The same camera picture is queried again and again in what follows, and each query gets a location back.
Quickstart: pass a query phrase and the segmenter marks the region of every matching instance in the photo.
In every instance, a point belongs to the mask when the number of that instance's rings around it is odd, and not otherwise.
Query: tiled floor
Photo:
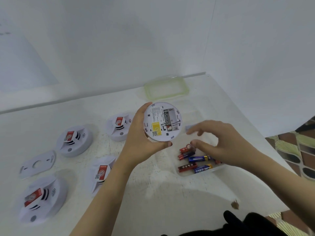
[[[270,145],[301,177],[315,184],[315,117],[305,123],[298,132],[288,132],[266,138]],[[291,210],[267,217],[286,234],[313,235],[312,231]]]

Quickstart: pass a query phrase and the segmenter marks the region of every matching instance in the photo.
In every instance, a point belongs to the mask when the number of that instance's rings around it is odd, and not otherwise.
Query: red label
[[[74,131],[69,131],[69,132],[67,132],[64,141],[68,141],[68,142],[71,141],[71,139],[72,139],[72,137],[73,137],[73,133],[74,133]]]
[[[25,197],[24,206],[25,207],[28,206],[30,203],[32,203],[34,200],[36,200],[41,195],[42,195],[42,191],[40,190],[40,188],[38,188],[32,194],[30,194],[27,197]]]
[[[116,126],[121,126],[121,124],[122,124],[122,122],[123,122],[123,117],[118,117],[118,118],[116,118]]]
[[[107,170],[107,166],[100,166],[99,167],[99,170],[97,172],[97,178],[101,181],[104,180],[105,178],[105,173],[106,173],[106,170]]]

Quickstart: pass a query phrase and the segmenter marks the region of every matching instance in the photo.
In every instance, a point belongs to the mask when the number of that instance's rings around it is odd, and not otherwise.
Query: yellow sticker
[[[152,134],[153,136],[160,136],[162,135],[161,127],[159,122],[152,123]]]

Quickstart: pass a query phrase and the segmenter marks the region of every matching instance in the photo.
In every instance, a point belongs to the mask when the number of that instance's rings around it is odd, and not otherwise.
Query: white table surface
[[[210,76],[185,81],[190,88],[189,100],[204,119],[233,124],[256,148],[291,169]],[[119,155],[124,145],[109,139],[103,131],[104,123],[116,113],[135,112],[145,103],[138,97],[141,91],[130,89],[0,115],[1,235],[61,236],[71,232],[92,200],[84,185],[92,160]],[[84,124],[94,137],[88,150],[74,158],[57,154],[50,170],[28,179],[18,178],[22,162],[54,149],[57,137],[66,128]],[[39,226],[20,225],[14,211],[16,198],[35,179],[54,172],[69,185],[63,207]],[[231,207],[235,199],[240,203],[239,210]],[[216,172],[179,177],[167,153],[161,152],[132,172],[112,235],[179,235],[222,227],[225,210],[244,219],[253,211],[266,216],[287,209],[262,181],[242,169],[226,166]]]

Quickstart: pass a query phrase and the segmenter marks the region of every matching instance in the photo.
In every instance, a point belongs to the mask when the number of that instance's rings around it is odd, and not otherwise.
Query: hand
[[[150,142],[143,129],[144,112],[152,102],[144,104],[134,116],[124,148],[119,156],[130,167],[147,160],[150,156],[172,145],[171,142]]]
[[[205,154],[222,161],[228,165],[246,168],[250,162],[255,160],[253,156],[261,153],[246,141],[229,123],[221,121],[207,120],[192,126],[187,134],[198,132],[201,136],[204,132],[214,134],[218,139],[217,146],[194,139],[191,144],[203,151]]]

